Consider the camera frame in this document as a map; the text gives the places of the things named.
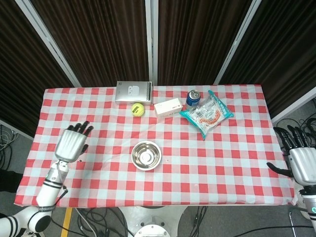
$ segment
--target yellow tape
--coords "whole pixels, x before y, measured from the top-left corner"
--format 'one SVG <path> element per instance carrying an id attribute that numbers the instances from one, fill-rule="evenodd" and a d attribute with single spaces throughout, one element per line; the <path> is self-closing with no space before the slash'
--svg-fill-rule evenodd
<path id="1" fill-rule="evenodd" d="M 67 207 L 66 213 L 65 213 L 65 218 L 64 218 L 64 224 L 63 224 L 63 227 L 66 229 L 69 229 L 72 211 L 73 211 L 73 209 L 71 207 Z M 67 237 L 67 235 L 68 235 L 68 231 L 62 229 L 60 237 Z"/>

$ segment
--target curtain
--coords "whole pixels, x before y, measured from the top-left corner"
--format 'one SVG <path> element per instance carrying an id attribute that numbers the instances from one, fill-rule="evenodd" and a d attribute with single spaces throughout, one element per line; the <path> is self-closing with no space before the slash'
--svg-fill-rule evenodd
<path id="1" fill-rule="evenodd" d="M 159 0 L 158 84 L 213 84 L 251 0 Z"/>
<path id="2" fill-rule="evenodd" d="M 32 0 L 84 87 L 147 81 L 144 0 Z"/>
<path id="3" fill-rule="evenodd" d="M 14 0 L 0 1 L 0 119 L 34 136 L 44 90 L 72 87 Z"/>
<path id="4" fill-rule="evenodd" d="M 261 84 L 271 117 L 316 86 L 316 1 L 263 0 L 221 84 Z"/>

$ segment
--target tennis ball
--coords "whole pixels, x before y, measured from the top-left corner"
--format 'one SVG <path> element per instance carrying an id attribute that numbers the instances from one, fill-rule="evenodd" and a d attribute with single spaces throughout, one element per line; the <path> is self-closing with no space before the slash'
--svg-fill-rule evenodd
<path id="1" fill-rule="evenodd" d="M 132 105 L 132 114 L 136 117 L 140 117 L 145 112 L 145 108 L 140 103 L 135 103 Z"/>

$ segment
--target silver box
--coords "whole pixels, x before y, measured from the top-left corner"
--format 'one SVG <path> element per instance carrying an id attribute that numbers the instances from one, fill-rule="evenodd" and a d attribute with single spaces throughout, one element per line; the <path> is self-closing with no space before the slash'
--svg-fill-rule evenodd
<path id="1" fill-rule="evenodd" d="M 153 83 L 151 81 L 118 81 L 115 94 L 117 104 L 153 104 Z"/>

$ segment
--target metal bowl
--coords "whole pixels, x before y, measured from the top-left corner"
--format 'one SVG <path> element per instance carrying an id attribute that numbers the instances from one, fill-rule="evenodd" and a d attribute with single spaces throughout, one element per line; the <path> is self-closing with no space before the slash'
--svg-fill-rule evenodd
<path id="1" fill-rule="evenodd" d="M 132 150 L 132 162 L 141 170 L 151 170 L 157 167 L 161 161 L 161 150 L 156 143 L 142 141 Z"/>

